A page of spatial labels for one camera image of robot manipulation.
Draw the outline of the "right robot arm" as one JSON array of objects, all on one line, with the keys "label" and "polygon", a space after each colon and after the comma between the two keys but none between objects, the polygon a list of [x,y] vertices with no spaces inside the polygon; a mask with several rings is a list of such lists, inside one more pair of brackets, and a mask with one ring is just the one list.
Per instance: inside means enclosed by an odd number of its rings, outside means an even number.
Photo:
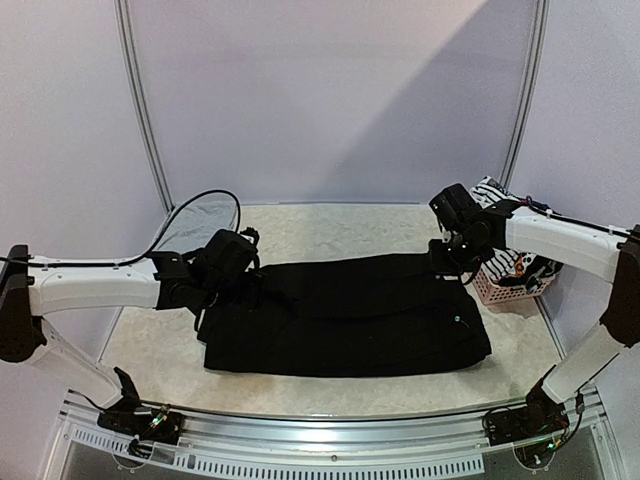
[{"label": "right robot arm", "polygon": [[[454,274],[473,271],[493,249],[534,253],[563,264],[545,306],[560,335],[574,342],[532,389],[517,427],[537,436],[556,417],[554,405],[573,396],[624,350],[639,342],[639,233],[602,227],[502,200],[482,208],[474,201],[434,199],[430,207],[444,231],[431,244],[433,262]],[[569,321],[564,328],[558,323]]]}]

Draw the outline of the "grey tank top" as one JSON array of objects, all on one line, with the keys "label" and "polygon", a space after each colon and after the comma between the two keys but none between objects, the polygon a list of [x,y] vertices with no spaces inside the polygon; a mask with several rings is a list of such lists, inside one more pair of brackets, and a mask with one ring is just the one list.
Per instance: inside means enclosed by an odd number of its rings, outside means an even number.
[{"label": "grey tank top", "polygon": [[169,218],[153,249],[184,254],[204,247],[218,230],[235,228],[237,211],[233,201],[198,200]]}]

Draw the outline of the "black shirt with buttons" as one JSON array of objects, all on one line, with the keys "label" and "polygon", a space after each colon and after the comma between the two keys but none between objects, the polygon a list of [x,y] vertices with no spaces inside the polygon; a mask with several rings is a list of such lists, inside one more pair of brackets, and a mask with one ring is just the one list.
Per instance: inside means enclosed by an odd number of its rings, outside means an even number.
[{"label": "black shirt with buttons", "polygon": [[206,310],[197,338],[212,371],[314,378],[447,373],[492,346],[475,300],[429,254],[270,264],[261,305]]}]

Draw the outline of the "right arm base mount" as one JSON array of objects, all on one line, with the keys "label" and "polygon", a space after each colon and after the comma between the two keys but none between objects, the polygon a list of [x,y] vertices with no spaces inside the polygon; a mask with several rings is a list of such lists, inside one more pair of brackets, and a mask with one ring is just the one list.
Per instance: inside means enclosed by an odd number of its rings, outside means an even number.
[{"label": "right arm base mount", "polygon": [[579,429],[582,414],[570,423],[563,404],[559,407],[525,405],[517,408],[498,407],[489,410],[482,418],[482,428],[491,446],[517,443],[560,433],[547,450],[555,450],[569,441]]}]

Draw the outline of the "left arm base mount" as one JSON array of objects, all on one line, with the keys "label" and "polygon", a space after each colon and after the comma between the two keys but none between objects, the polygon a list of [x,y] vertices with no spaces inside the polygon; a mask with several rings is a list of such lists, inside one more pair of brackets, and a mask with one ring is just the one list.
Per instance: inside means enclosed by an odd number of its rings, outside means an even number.
[{"label": "left arm base mount", "polygon": [[139,441],[177,445],[185,416],[166,406],[136,407],[133,410],[108,409],[99,414],[99,427],[136,437]]}]

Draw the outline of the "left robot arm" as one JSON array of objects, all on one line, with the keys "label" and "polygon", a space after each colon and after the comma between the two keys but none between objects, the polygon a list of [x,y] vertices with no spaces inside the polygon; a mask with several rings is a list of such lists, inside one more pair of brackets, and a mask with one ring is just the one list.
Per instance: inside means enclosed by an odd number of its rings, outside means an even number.
[{"label": "left robot arm", "polygon": [[105,368],[66,341],[46,316],[68,310],[186,308],[195,316],[251,265],[256,248],[240,241],[187,254],[152,251],[138,259],[81,262],[32,257],[16,245],[1,260],[1,359],[28,363],[83,394],[128,434],[148,426],[130,376]]}]

